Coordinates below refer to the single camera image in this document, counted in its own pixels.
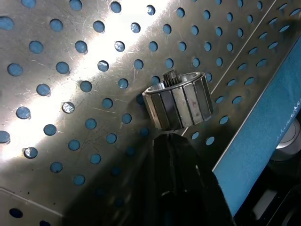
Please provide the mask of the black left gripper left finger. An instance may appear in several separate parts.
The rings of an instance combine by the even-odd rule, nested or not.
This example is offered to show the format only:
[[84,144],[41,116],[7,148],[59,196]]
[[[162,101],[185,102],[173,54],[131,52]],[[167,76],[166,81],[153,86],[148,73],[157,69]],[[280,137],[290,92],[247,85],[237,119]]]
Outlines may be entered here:
[[148,145],[143,163],[142,226],[165,226],[166,196],[169,183],[169,153],[167,134],[153,139]]

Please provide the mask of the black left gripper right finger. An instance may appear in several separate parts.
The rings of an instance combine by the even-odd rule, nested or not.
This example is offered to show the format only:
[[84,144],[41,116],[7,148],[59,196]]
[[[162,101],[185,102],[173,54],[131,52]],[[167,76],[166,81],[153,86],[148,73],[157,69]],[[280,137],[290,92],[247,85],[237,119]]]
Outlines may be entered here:
[[235,226],[219,182],[187,138],[169,135],[175,178],[175,226]]

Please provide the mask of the silver metal roller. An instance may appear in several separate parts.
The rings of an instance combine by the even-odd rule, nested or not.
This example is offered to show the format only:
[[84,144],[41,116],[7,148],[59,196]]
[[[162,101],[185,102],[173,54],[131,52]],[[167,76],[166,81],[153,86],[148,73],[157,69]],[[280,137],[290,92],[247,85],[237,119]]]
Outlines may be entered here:
[[154,126],[164,131],[207,121],[214,111],[206,74],[201,72],[168,71],[162,82],[143,92],[143,100]]

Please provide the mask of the perforated steel tray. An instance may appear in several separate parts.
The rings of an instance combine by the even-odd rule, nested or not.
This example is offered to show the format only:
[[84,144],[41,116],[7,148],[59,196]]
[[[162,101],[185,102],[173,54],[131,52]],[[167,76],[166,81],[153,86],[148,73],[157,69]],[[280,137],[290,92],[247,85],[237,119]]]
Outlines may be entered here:
[[301,0],[0,0],[0,226],[195,221],[301,37]]

